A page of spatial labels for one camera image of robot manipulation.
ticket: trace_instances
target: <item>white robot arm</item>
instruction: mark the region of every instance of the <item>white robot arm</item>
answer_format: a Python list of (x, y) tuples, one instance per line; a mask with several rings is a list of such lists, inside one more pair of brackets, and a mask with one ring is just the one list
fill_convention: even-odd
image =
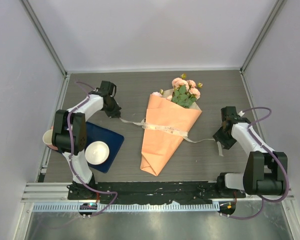
[[(78, 103), (74, 107), (67, 109), (67, 111), (70, 112), (71, 110), (77, 108), (77, 110), (75, 110), (73, 114), (76, 113), (84, 114), (85, 121), (88, 121), (88, 119), (93, 114), (95, 114), (97, 111), (100, 111), (104, 108), (104, 98), (96, 94), (89, 94), (89, 101), (83, 106), (77, 107), (80, 106), (82, 102)], [(67, 160), (68, 164), (70, 164), (70, 158), (69, 158), (70, 154), (71, 154), (70, 152), (66, 152), (66, 151), (62, 153), (62, 155)], [(78, 152), (77, 155), (72, 156), (71, 160), (77, 174), (86, 184), (88, 184), (93, 174), (88, 166), (86, 156), (85, 156), (85, 150), (83, 149), (82, 151)], [(74, 175), (74, 173), (72, 173), (72, 180), (78, 184), (81, 183), (78, 180), (77, 176)]]
[[(58, 148), (62, 155), (70, 163), (69, 156), (71, 155), (70, 134), (67, 124), (67, 117), (70, 111), (76, 109), (71, 117), (71, 129), (74, 141), (74, 154), (71, 157), (72, 166), (81, 180), (88, 185), (93, 186), (95, 179), (93, 173), (89, 169), (86, 157), (85, 146), (87, 143), (86, 121), (97, 111), (103, 110), (110, 118), (119, 118), (121, 108), (114, 99), (117, 87), (108, 81), (102, 81), (100, 88), (89, 93), (87, 99), (78, 103), (76, 106), (67, 110), (58, 110), (55, 113), (52, 144)], [(76, 175), (72, 173), (72, 184), (76, 187), (81, 185), (81, 182)]]
[[(248, 161), (244, 173), (221, 173), (217, 181), (227, 189), (242, 190), (249, 195), (282, 195), (286, 190), (287, 155), (268, 146), (257, 135), (250, 121), (237, 114), (235, 106), (222, 108), (221, 119), (222, 127), (213, 138), (224, 149), (230, 149), (238, 141), (248, 155)], [(274, 157), (282, 164), (285, 172)], [(265, 172), (265, 166), (271, 172)]]

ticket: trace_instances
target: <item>white ribbon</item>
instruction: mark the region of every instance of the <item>white ribbon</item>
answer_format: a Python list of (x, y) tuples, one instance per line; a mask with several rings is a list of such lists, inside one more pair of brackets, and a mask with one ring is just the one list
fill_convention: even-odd
[[(215, 139), (213, 139), (213, 138), (206, 138), (206, 139), (202, 139), (202, 140), (199, 140), (199, 141), (192, 141), (188, 138), (188, 132), (187, 131), (181, 131), (181, 130), (178, 130), (175, 127), (172, 127), (172, 126), (161, 126), (161, 125), (150, 124), (150, 123), (145, 122), (145, 120), (146, 120), (145, 118), (141, 122), (127, 121), (127, 120), (124, 120), (122, 118), (120, 118), (120, 120), (123, 123), (142, 126), (143, 129), (159, 130), (159, 131), (166, 132), (168, 134), (181, 136), (181, 137), (183, 137), (184, 140), (186, 140), (190, 143), (193, 143), (193, 144), (197, 144), (197, 143), (200, 143), (200, 142), (203, 142), (203, 141), (215, 141)], [(222, 152), (221, 143), (219, 141), (217, 141), (216, 144), (218, 146), (219, 156), (223, 157), (224, 155), (223, 155), (223, 152)]]

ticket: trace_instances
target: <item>pink flower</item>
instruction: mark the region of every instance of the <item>pink flower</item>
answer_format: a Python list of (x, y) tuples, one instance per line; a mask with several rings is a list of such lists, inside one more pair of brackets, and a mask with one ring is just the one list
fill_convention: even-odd
[(175, 79), (172, 80), (172, 87), (173, 88), (176, 87), (176, 82), (178, 82), (179, 80), (182, 80), (182, 78), (177, 77), (177, 78), (175, 78)]
[(160, 92), (157, 92), (157, 91), (153, 92), (152, 95), (155, 95), (155, 96), (158, 96), (158, 97), (162, 98), (162, 94)]
[(197, 86), (196, 82), (193, 80), (187, 80), (187, 83), (189, 84), (190, 88), (195, 88)]
[(192, 94), (192, 95), (194, 95), (194, 97), (195, 97), (196, 99), (199, 99), (199, 98), (200, 98), (200, 92), (199, 92), (199, 90), (196, 89), (196, 88), (190, 88), (190, 89), (189, 89), (189, 93)]
[(183, 86), (183, 85), (185, 85), (185, 88), (186, 88), (186, 90), (188, 91), (189, 90), (189, 84), (187, 83), (187, 81), (186, 80), (178, 80), (176, 83), (175, 83), (175, 85), (174, 85), (174, 87), (175, 88), (179, 88), (179, 87), (181, 87), (181, 86)]

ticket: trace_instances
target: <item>gray wall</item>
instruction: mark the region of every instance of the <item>gray wall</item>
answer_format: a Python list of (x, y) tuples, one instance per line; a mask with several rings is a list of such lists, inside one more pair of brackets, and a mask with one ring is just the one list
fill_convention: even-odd
[(68, 71), (239, 69), (276, 0), (30, 0)]
[(273, 109), (262, 127), (267, 142), (288, 155), (291, 188), (300, 206), (300, 0), (287, 1), (246, 79), (255, 105)]
[(11, 240), (36, 180), (62, 76), (18, 0), (0, 1), (0, 240)]

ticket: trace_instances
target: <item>blue tray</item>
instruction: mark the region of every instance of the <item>blue tray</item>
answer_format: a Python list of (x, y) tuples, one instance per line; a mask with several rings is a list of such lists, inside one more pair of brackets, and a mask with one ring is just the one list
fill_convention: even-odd
[(102, 141), (108, 145), (110, 151), (109, 157), (104, 163), (99, 165), (92, 165), (88, 163), (88, 165), (102, 173), (107, 173), (114, 162), (115, 157), (119, 152), (119, 149), (121, 148), (125, 138), (114, 131), (94, 125), (91, 122), (86, 122), (85, 126), (87, 135), (85, 149), (87, 149), (87, 147), (95, 141)]

